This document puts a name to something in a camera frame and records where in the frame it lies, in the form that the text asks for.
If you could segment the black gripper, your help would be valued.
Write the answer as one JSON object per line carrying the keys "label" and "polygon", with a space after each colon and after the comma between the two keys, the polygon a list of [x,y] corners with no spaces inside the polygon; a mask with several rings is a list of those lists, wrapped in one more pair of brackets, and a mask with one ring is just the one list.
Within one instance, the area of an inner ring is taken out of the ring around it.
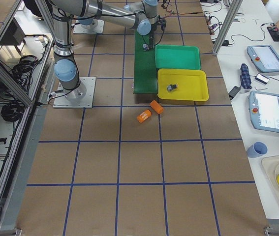
{"label": "black gripper", "polygon": [[[155,43],[155,31],[157,30],[158,27],[160,27],[162,34],[159,41]],[[149,33],[149,50],[152,50],[156,45],[158,45],[162,41],[165,29],[166,29],[166,18],[158,15],[157,20],[154,24],[152,24],[152,29],[151,32]]]}

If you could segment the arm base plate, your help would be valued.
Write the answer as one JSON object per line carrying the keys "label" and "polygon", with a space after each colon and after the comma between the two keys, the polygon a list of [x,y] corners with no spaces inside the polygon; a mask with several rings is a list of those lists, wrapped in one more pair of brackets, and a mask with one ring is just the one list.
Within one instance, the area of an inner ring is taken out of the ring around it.
{"label": "arm base plate", "polygon": [[94,18],[87,20],[78,19],[73,26],[74,34],[103,34],[104,21]]}
{"label": "arm base plate", "polygon": [[65,90],[61,83],[58,84],[60,93],[53,100],[53,108],[55,109],[80,109],[93,107],[93,96],[96,84],[96,77],[80,77],[80,85],[74,91]]}

